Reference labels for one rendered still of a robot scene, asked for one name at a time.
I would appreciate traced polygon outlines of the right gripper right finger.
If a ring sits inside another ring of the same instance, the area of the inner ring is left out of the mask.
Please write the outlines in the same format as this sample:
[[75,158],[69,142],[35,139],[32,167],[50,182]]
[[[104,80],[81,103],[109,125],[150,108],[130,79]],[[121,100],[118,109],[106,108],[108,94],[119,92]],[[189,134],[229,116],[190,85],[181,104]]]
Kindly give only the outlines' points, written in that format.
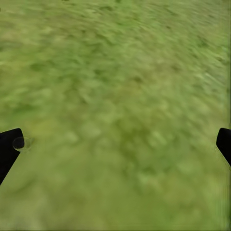
[[220,128],[216,145],[231,166],[231,129]]

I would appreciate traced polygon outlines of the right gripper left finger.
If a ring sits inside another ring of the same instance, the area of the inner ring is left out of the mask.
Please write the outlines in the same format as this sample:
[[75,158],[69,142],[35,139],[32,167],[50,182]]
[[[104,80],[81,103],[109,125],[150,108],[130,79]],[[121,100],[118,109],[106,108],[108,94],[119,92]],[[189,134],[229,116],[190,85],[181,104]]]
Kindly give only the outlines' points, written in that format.
[[0,185],[4,181],[20,152],[32,148],[32,140],[23,137],[20,128],[0,133]]

